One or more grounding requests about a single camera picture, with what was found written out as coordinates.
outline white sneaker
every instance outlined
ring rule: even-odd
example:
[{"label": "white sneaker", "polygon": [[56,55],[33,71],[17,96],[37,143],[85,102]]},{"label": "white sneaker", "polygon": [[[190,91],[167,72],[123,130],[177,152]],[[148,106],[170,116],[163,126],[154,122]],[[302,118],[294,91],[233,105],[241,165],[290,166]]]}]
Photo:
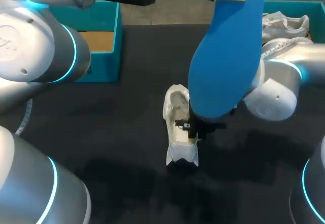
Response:
[{"label": "white sneaker", "polygon": [[263,44],[276,38],[306,37],[309,31],[309,18],[291,18],[281,12],[263,14]]},{"label": "white sneaker", "polygon": [[176,126],[175,120],[189,118],[189,93],[183,85],[171,86],[165,96],[162,116],[167,124],[168,150],[166,165],[171,161],[185,159],[199,165],[198,138],[189,139],[187,131]]}]

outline gray floor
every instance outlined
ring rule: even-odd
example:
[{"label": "gray floor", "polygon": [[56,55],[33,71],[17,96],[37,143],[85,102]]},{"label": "gray floor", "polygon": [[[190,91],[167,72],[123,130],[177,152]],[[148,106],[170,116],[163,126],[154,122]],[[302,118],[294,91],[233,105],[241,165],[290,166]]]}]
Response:
[{"label": "gray floor", "polygon": [[[325,0],[291,0],[323,1]],[[156,0],[154,5],[122,5],[124,24],[210,23],[214,2],[206,0]]]}]

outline white cable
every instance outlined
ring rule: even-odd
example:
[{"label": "white cable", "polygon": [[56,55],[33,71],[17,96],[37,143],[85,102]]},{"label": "white cable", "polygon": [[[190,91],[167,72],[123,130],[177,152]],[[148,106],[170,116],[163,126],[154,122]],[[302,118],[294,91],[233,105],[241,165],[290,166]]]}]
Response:
[{"label": "white cable", "polygon": [[297,38],[292,38],[292,39],[289,39],[288,41],[286,42],[282,42],[280,44],[278,44],[277,46],[273,47],[272,49],[264,52],[262,55],[261,55],[261,59],[264,59],[265,57],[285,48],[285,47],[288,47],[289,45],[292,45],[294,43],[297,43],[297,42],[306,42],[306,43],[313,43],[310,39],[308,38],[303,38],[303,37],[297,37]]},{"label": "white cable", "polygon": [[26,106],[26,112],[24,115],[24,118],[19,126],[19,128],[17,129],[17,131],[15,132],[15,135],[19,136],[25,129],[25,127],[28,124],[29,118],[30,118],[30,114],[31,114],[31,108],[33,107],[33,100],[30,99],[27,102],[27,106]]}]

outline black table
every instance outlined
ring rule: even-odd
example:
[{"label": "black table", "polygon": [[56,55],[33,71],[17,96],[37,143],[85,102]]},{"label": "black table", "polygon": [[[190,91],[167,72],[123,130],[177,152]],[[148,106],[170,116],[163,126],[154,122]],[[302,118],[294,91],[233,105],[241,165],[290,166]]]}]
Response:
[{"label": "black table", "polygon": [[[302,89],[271,123],[243,106],[199,143],[200,166],[166,168],[165,92],[187,85],[206,25],[126,26],[121,81],[64,84],[35,98],[22,137],[79,176],[91,224],[290,223],[288,196],[325,135],[325,92]],[[25,106],[0,118],[15,131]]]}]

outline teal box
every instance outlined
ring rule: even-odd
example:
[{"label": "teal box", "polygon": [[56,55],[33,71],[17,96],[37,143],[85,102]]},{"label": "teal box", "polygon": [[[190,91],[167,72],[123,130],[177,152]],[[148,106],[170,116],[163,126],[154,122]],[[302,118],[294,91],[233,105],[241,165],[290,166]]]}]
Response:
[{"label": "teal box", "polygon": [[310,19],[310,37],[314,43],[325,43],[325,7],[322,2],[286,2],[265,1],[264,12],[280,11],[288,17],[302,17]]},{"label": "teal box", "polygon": [[93,6],[82,10],[73,7],[50,7],[57,20],[76,31],[114,32],[111,52],[92,52],[87,73],[76,82],[109,83],[118,80],[123,25],[120,4],[96,1]]}]

